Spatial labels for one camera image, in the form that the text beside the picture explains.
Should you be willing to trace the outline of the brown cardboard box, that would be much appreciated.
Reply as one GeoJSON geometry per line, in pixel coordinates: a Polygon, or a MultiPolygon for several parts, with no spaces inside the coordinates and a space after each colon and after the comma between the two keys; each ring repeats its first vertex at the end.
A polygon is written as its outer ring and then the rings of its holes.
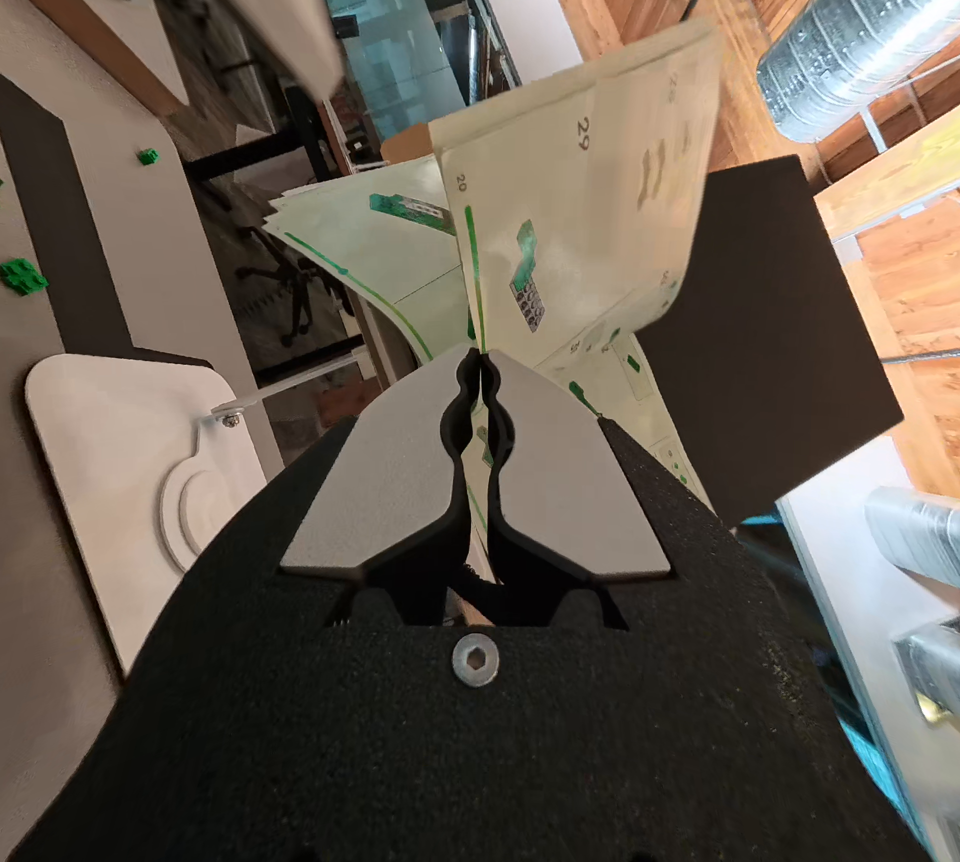
{"type": "Polygon", "coordinates": [[[384,140],[380,145],[383,161],[390,165],[430,157],[434,154],[429,124],[417,123],[384,140]]]}

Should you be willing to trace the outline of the green flat plate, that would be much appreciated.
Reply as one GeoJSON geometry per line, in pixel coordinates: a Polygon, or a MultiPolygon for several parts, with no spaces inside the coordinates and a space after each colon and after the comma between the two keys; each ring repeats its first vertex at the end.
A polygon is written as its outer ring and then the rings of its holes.
{"type": "Polygon", "coordinates": [[[42,272],[29,259],[23,257],[1,263],[1,281],[6,288],[21,297],[42,293],[50,284],[42,272]]]}

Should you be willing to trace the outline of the building instruction booklet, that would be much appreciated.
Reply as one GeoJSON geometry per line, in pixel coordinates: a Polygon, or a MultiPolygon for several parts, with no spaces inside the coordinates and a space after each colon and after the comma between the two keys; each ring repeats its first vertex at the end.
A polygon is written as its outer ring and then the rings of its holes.
{"type": "Polygon", "coordinates": [[[690,262],[719,105],[718,32],[691,19],[429,125],[434,154],[305,186],[272,202],[266,232],[400,331],[421,368],[480,353],[463,453],[470,504],[487,490],[486,553],[500,582],[532,567],[544,592],[580,581],[517,546],[490,488],[512,446],[490,411],[498,351],[628,436],[676,436],[634,331],[663,317],[690,262]]]}

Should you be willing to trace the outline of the white rounded board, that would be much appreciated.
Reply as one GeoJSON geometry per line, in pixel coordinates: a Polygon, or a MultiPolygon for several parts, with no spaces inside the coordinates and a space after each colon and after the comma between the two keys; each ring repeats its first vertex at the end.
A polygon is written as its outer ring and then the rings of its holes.
{"type": "Polygon", "coordinates": [[[121,671],[199,556],[267,484],[212,369],[57,354],[25,397],[121,671]]]}

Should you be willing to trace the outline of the small metal bracket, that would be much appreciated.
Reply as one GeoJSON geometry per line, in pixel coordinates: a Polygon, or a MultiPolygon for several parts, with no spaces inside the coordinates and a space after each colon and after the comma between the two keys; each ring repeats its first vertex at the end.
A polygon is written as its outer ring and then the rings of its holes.
{"type": "Polygon", "coordinates": [[[262,401],[263,396],[258,391],[250,396],[237,398],[212,408],[209,417],[224,428],[234,428],[245,421],[244,417],[248,409],[261,405],[262,401]]]}

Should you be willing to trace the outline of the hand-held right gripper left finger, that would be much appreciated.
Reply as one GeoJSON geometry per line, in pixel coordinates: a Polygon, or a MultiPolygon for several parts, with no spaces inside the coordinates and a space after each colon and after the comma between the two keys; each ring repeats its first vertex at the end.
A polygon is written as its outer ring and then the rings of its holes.
{"type": "Polygon", "coordinates": [[[479,351],[456,347],[366,408],[281,567],[372,585],[405,572],[449,579],[471,548],[463,455],[474,436],[480,380],[479,351]]]}

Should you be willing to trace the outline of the silver duct pipe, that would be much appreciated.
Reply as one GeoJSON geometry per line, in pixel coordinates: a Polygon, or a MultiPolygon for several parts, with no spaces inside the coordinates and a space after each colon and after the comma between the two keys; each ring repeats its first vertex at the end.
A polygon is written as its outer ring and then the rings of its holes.
{"type": "Polygon", "coordinates": [[[959,617],[926,624],[894,641],[901,671],[930,725],[959,727],[959,617]]]}
{"type": "Polygon", "coordinates": [[[865,517],[881,554],[894,566],[959,588],[959,500],[914,489],[879,487],[865,517]]]}

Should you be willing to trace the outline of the white desk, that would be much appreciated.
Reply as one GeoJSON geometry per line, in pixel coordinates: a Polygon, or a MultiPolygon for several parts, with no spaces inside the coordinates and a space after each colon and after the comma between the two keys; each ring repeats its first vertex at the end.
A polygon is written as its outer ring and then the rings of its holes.
{"type": "MultiPolygon", "coordinates": [[[[29,0],[2,0],[2,74],[64,127],[132,345],[256,387],[166,127],[29,0]],[[137,151],[155,148],[157,164],[137,151]]],[[[2,287],[2,854],[77,767],[119,676],[23,381],[65,352],[48,293],[2,287]]]]}

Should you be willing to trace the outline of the black square panel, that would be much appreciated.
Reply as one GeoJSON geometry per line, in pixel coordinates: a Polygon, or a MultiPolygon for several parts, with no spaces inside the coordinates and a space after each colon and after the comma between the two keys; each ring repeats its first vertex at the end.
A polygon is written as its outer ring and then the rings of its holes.
{"type": "Polygon", "coordinates": [[[635,336],[732,529],[904,413],[797,156],[710,173],[688,265],[635,336]]]}

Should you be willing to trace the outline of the large silver ventilation duct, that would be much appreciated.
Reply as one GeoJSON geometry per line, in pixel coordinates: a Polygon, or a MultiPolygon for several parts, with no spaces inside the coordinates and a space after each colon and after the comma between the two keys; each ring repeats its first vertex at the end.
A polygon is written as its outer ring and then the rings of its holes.
{"type": "Polygon", "coordinates": [[[810,0],[755,72],[777,130],[814,143],[958,37],[959,0],[810,0]]]}

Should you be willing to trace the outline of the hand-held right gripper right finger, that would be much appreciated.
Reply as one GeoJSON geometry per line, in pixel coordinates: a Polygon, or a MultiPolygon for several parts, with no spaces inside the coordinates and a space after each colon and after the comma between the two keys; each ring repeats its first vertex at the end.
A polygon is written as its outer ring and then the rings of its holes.
{"type": "Polygon", "coordinates": [[[516,545],[587,583],[661,578],[671,566],[598,417],[569,391],[503,352],[487,354],[486,398],[511,447],[490,488],[516,545]]]}

